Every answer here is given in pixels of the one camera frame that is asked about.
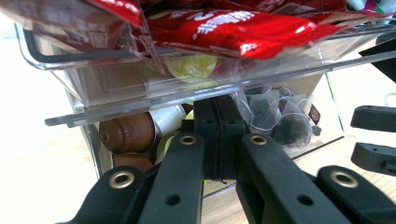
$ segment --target metal bolt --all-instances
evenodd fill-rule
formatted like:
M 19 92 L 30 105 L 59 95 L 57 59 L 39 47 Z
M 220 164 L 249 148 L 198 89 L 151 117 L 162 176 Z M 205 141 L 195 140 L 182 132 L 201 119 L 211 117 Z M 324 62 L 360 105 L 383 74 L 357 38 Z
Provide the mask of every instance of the metal bolt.
M 250 142 L 252 142 L 253 144 L 256 144 L 256 145 L 265 145 L 265 144 L 267 144 L 267 139 L 265 139 L 262 136 L 254 135 L 254 136 L 251 136 Z
M 192 145 L 197 142 L 197 139 L 194 136 L 186 135 L 180 138 L 180 143 L 183 145 Z
M 108 184 L 113 189 L 124 189 L 134 183 L 134 174 L 129 171 L 118 171 L 110 177 Z
M 354 189 L 359 185 L 359 182 L 355 179 L 355 177 L 341 171 L 333 171 L 330 174 L 330 177 L 335 183 L 345 188 Z

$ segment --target red snack wrapper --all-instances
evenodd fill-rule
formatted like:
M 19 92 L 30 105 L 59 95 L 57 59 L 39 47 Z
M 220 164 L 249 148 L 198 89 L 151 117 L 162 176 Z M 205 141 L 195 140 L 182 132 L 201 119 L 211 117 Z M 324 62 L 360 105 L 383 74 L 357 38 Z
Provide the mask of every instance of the red snack wrapper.
M 171 7 L 177 8 L 199 8 L 207 0 L 165 0 Z
M 284 15 L 319 11 L 346 11 L 345 0 L 233 0 L 244 7 Z
M 368 21 L 378 21 L 385 19 L 387 15 L 375 13 L 375 12 L 322 12 L 313 13 L 300 16 L 311 20 L 318 24 L 331 24 L 338 27 L 347 28 L 362 24 Z
M 148 18 L 158 46 L 265 60 L 342 29 L 259 11 L 176 10 Z
M 118 15 L 120 18 L 125 19 L 126 21 L 131 23 L 134 27 L 140 27 L 141 25 L 143 18 L 143 11 L 140 8 L 139 0 L 86 0 L 86 1 L 99 8 L 102 8 L 103 10 Z
M 157 3 L 162 2 L 163 0 L 140 0 L 140 5 L 142 7 L 150 7 L 152 5 L 155 5 Z
M 0 12 L 52 44 L 57 40 L 81 51 L 114 49 L 124 27 L 113 15 L 76 0 L 1 0 Z

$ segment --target screw hole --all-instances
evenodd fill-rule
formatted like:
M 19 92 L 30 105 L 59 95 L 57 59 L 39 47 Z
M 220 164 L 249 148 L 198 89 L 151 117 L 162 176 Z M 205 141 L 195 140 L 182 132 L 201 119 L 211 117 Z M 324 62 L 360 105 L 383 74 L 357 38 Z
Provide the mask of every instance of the screw hole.
M 306 195 L 299 195 L 297 197 L 297 200 L 299 203 L 302 203 L 303 205 L 306 206 L 311 206 L 312 204 L 314 204 L 314 201 L 312 201 L 312 199 Z
M 183 136 L 180 138 L 180 143 L 183 145 L 192 145 L 196 143 L 197 139 L 193 136 Z
M 169 206 L 176 205 L 180 203 L 180 197 L 177 194 L 168 195 L 165 198 L 165 203 Z
M 335 178 L 337 178 L 337 180 L 344 183 L 348 183 L 348 184 L 352 183 L 352 179 L 350 179 L 346 175 L 336 175 Z
M 117 184 L 120 184 L 122 182 L 125 182 L 129 179 L 128 175 L 119 175 L 116 177 L 115 181 Z
M 256 145 L 265 145 L 267 143 L 267 139 L 261 136 L 252 136 L 250 141 Z

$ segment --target wooden surface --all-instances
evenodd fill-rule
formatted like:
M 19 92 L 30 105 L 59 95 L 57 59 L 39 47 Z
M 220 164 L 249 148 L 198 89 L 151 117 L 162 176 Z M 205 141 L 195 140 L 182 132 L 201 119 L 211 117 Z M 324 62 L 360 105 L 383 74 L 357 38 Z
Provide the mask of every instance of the wooden surface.
M 0 24 L 0 31 L 12 29 Z M 79 128 L 47 127 L 44 119 L 71 113 L 62 85 L 51 74 L 28 65 L 10 38 L 0 40 L 2 140 L 0 150 L 0 223 L 55 223 L 71 219 L 96 182 L 89 150 Z M 396 85 L 370 64 L 330 74 L 346 138 L 297 164 L 315 175 L 338 164 L 357 170 L 396 202 L 396 178 L 365 172 L 349 158 L 356 141 L 396 147 L 395 133 L 348 126 L 358 105 L 382 105 Z M 204 223 L 247 223 L 233 189 L 204 200 Z

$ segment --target transparent container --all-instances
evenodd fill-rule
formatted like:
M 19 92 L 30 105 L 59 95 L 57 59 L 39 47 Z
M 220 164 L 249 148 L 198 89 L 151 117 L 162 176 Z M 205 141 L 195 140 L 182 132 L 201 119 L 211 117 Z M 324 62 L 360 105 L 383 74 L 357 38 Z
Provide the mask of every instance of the transparent container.
M 17 27 L 21 52 L 32 66 L 49 70 L 84 105 L 79 113 L 47 119 L 47 125 L 69 127 L 114 119 L 155 108 L 205 99 L 324 74 L 363 63 L 396 57 L 396 51 L 359 59 L 345 59 L 367 43 L 394 38 L 395 25 L 362 25 L 295 53 L 266 61 L 219 58 L 216 69 L 205 78 L 162 75 L 126 50 L 99 53 L 66 52 Z M 158 49 L 163 60 L 191 56 L 190 52 Z

